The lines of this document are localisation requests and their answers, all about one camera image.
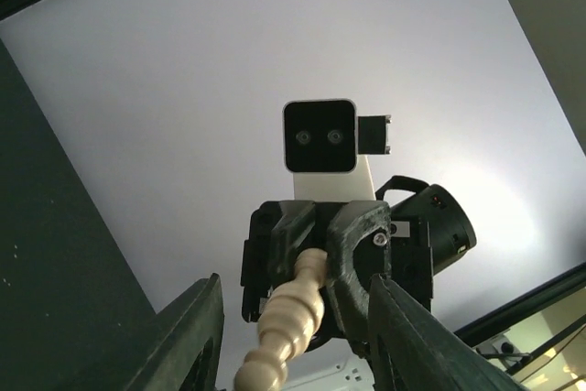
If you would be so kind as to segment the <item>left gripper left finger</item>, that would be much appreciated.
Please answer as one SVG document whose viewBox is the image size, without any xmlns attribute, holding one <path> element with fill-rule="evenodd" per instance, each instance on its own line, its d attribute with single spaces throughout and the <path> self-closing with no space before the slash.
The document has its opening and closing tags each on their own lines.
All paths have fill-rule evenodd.
<svg viewBox="0 0 586 391">
<path fill-rule="evenodd" d="M 222 345 L 222 283 L 196 281 L 156 316 L 152 342 L 125 390 L 214 390 Z"/>
</svg>

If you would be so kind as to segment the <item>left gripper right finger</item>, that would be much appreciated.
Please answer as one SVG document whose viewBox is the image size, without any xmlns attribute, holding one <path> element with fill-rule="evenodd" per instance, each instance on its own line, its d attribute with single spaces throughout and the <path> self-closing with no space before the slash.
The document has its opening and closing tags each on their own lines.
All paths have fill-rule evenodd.
<svg viewBox="0 0 586 391">
<path fill-rule="evenodd" d="M 376 390 L 525 389 L 468 347 L 388 277 L 372 279 L 368 330 Z"/>
</svg>

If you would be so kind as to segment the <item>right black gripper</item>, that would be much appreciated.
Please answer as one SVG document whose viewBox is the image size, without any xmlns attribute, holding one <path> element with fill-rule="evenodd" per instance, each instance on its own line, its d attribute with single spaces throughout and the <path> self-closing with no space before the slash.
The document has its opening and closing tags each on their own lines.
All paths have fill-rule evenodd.
<svg viewBox="0 0 586 391">
<path fill-rule="evenodd" d="M 244 241 L 242 317 L 258 321 L 270 291 L 293 278 L 300 253 L 317 248 L 327 256 L 325 314 L 309 347 L 336 338 L 364 350 L 374 276 L 390 277 L 429 310 L 434 276 L 475 245 L 472 223 L 453 196 L 411 177 L 392 177 L 372 201 L 266 201 Z"/>
</svg>

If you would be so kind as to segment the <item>cream chess piece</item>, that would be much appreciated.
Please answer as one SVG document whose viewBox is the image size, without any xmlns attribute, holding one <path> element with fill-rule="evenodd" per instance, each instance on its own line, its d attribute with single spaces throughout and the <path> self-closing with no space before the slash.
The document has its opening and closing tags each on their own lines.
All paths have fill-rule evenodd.
<svg viewBox="0 0 586 391">
<path fill-rule="evenodd" d="M 276 288 L 258 320 L 258 347 L 244 357 L 233 379 L 235 390 L 279 390 L 286 383 L 288 361 L 306 352 L 321 326 L 326 272 L 325 251 L 310 248 L 298 256 L 294 278 Z"/>
</svg>

